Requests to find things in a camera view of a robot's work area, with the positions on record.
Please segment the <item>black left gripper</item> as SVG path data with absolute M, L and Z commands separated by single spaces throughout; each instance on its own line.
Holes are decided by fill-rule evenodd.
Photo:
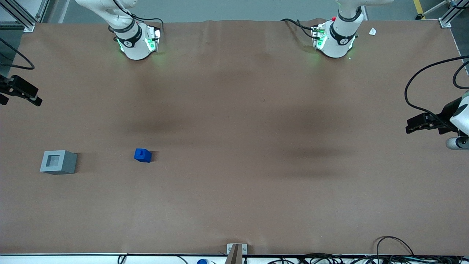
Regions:
M 440 122 L 429 113 L 421 113 L 410 119 L 407 119 L 407 126 L 405 127 L 406 134 L 411 134 L 421 130 L 434 130 L 438 129 L 440 135 L 455 132 L 456 126 L 450 122 L 450 118 L 455 114 L 459 108 L 462 98 L 459 97 L 452 102 L 447 103 L 441 113 L 438 115 Z

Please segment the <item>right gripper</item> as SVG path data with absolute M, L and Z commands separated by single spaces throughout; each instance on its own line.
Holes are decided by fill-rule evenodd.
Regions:
M 7 105 L 10 100 L 5 95 L 20 97 L 37 107 L 42 104 L 38 88 L 18 75 L 12 75 L 11 78 L 0 75 L 0 93 L 0 105 Z

